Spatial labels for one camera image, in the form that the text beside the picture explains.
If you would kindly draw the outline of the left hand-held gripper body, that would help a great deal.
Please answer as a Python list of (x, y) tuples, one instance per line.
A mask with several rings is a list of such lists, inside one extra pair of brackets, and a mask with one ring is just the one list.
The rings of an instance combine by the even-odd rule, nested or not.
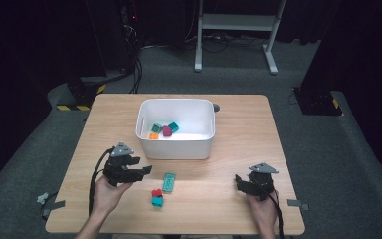
[(128, 169), (129, 165), (134, 164), (132, 154), (133, 150), (123, 142), (120, 142), (110, 153), (103, 169), (103, 175), (110, 185), (117, 186), (119, 183), (133, 181), (132, 173)]

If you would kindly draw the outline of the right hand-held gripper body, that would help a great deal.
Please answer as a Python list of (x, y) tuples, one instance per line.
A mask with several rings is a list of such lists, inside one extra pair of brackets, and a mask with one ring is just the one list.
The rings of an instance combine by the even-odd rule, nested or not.
[(249, 170), (249, 179), (257, 188), (256, 195), (261, 201), (264, 201), (275, 191), (272, 175), (279, 171), (265, 162), (250, 166)]

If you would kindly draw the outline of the long mint green building block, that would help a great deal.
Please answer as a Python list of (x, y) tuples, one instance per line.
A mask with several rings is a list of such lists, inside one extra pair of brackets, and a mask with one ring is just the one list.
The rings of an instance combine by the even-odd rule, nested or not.
[(176, 175), (174, 173), (166, 173), (163, 180), (162, 190), (164, 192), (172, 192), (174, 188)]

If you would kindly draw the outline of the white plastic bin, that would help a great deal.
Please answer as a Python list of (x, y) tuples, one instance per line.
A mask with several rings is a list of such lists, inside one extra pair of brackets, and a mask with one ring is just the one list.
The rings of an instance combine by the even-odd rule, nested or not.
[[(205, 99), (150, 99), (139, 109), (135, 134), (143, 152), (151, 159), (206, 159), (216, 132), (213, 104)], [(179, 130), (171, 136), (159, 133), (149, 139), (155, 123), (176, 122)]]

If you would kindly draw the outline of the person's right hand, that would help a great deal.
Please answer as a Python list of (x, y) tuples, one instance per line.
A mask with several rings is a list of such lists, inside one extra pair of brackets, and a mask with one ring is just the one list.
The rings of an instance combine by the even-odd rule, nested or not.
[(276, 194), (270, 193), (263, 201), (258, 196), (253, 195), (247, 195), (247, 199), (256, 224), (260, 228), (273, 227), (277, 220)]

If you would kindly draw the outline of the person's left hand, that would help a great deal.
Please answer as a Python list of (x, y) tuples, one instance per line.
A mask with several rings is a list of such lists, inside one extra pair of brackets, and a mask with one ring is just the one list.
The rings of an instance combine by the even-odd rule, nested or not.
[(95, 196), (92, 215), (108, 216), (118, 205), (123, 194), (132, 186), (132, 183), (123, 183), (113, 186), (103, 175), (95, 183)]

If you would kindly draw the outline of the grey tape strip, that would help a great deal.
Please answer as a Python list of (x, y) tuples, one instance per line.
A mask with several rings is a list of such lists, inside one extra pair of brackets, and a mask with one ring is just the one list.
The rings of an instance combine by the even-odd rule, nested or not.
[(62, 208), (62, 207), (64, 207), (65, 205), (66, 205), (66, 201), (63, 200), (63, 201), (58, 201), (58, 202), (53, 203), (53, 204), (50, 205), (48, 208), (43, 207), (43, 208), (42, 208), (42, 211), (41, 211), (41, 217), (42, 217), (44, 220), (47, 220), (47, 219), (49, 218), (50, 213), (51, 213), (53, 210)]
[(308, 211), (310, 209), (307, 203), (303, 203), (302, 201), (296, 199), (289, 199), (287, 201), (287, 205), (291, 207), (298, 207), (301, 211)]

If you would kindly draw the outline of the black stand base yellow stripes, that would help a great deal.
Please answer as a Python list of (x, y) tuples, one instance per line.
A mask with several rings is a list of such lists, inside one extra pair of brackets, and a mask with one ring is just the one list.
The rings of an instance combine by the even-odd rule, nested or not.
[(89, 111), (105, 87), (105, 83), (84, 83), (81, 79), (69, 81), (64, 84), (56, 108), (60, 111)]

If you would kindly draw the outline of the dark curtain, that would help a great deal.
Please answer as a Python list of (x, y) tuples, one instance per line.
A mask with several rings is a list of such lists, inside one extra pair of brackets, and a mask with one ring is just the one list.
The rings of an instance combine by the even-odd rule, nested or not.
[(344, 93), (382, 164), (382, 0), (340, 0), (300, 88)]
[(48, 91), (72, 79), (62, 49), (88, 0), (0, 0), (0, 171), (51, 110)]

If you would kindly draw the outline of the white metal stand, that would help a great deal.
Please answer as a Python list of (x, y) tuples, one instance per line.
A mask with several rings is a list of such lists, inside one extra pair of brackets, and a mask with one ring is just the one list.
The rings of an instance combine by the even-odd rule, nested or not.
[(270, 73), (276, 75), (279, 70), (272, 54), (272, 47), (282, 19), (287, 0), (280, 0), (275, 15), (237, 15), (237, 14), (208, 14), (204, 12), (204, 0), (199, 0), (197, 44), (195, 48), (194, 70), (203, 69), (203, 31), (204, 30), (241, 30), (269, 32), (268, 42), (262, 46)]

